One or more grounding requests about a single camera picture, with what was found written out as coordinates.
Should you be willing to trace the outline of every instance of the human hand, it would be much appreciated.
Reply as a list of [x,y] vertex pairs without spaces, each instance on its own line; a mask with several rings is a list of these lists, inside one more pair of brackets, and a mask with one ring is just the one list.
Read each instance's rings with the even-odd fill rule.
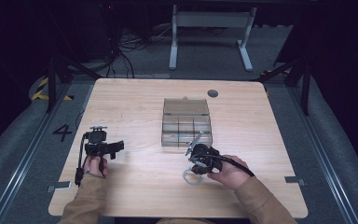
[[[246,162],[238,158],[237,156],[224,155],[224,157],[230,158],[237,163],[248,167]],[[226,161],[222,161],[223,168],[220,173],[208,173],[207,176],[212,180],[222,183],[229,189],[235,190],[242,185],[246,180],[250,178],[243,170],[231,165]]]
[[92,175],[107,177],[107,160],[103,158],[103,171],[100,171],[101,157],[88,156],[84,162],[83,169]]

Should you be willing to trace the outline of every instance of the table top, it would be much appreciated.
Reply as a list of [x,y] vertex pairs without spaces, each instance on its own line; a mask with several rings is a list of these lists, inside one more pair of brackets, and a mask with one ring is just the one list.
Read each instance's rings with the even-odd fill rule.
[[[217,97],[208,96],[216,90]],[[183,179],[193,164],[185,147],[162,147],[165,98],[206,99],[213,147],[222,155],[237,155],[283,203],[293,217],[308,214],[277,122],[262,84],[257,82],[99,79],[89,98],[60,181],[74,182],[83,133],[107,126],[106,143],[123,140],[124,150],[108,159],[107,208],[111,217],[246,217],[232,190],[206,175],[197,186]],[[54,216],[77,192],[55,190],[49,206]]]

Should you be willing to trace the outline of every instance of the dark background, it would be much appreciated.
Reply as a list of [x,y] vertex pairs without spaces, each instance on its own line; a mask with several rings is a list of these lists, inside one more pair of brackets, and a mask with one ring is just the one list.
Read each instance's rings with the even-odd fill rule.
[[[171,6],[115,9],[120,24],[144,38],[154,25],[171,21]],[[322,9],[260,7],[254,25],[295,23],[278,62],[301,57],[314,44],[312,75],[358,155],[358,1],[340,0]],[[28,91],[52,55],[83,63],[108,52],[98,3],[0,0],[0,135],[31,103]]]

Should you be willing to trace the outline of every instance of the gray floor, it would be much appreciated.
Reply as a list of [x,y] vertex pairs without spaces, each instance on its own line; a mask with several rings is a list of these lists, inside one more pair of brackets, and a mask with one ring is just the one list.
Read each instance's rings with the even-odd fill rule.
[[[215,79],[246,81],[259,77],[263,70],[272,69],[273,62],[290,32],[290,27],[254,28],[248,42],[248,52],[254,66],[253,72],[245,72],[241,56],[235,45],[240,30],[225,30],[213,35],[205,30],[187,30],[180,34],[177,69],[168,69],[169,39],[162,39],[142,50],[126,53],[138,78]],[[125,77],[127,68],[122,60],[113,63],[115,77]],[[40,83],[39,78],[30,89],[30,97]],[[310,116],[304,117],[298,109],[298,87],[287,89],[284,75],[265,83],[269,101],[282,133],[296,176],[307,184],[301,186],[309,215],[298,223],[358,223],[358,159],[347,136],[312,80],[310,89]],[[0,223],[56,223],[60,218],[48,213],[52,193],[47,186],[58,181],[66,156],[76,134],[93,81],[86,76],[75,76],[64,91],[75,96],[72,101],[62,101],[53,113],[45,114],[48,102],[33,103],[7,128],[0,137]],[[68,125],[65,139],[54,134],[62,125]],[[331,170],[325,170],[320,151],[331,162],[333,174],[345,197],[332,191]],[[24,155],[29,163],[22,161]],[[23,175],[16,173],[20,166]],[[18,188],[5,192],[12,177],[20,176]],[[349,206],[341,206],[348,201]],[[351,221],[345,214],[355,214]],[[149,219],[116,219],[116,223],[147,223]],[[243,220],[230,220],[242,223]],[[115,223],[104,217],[100,223]]]

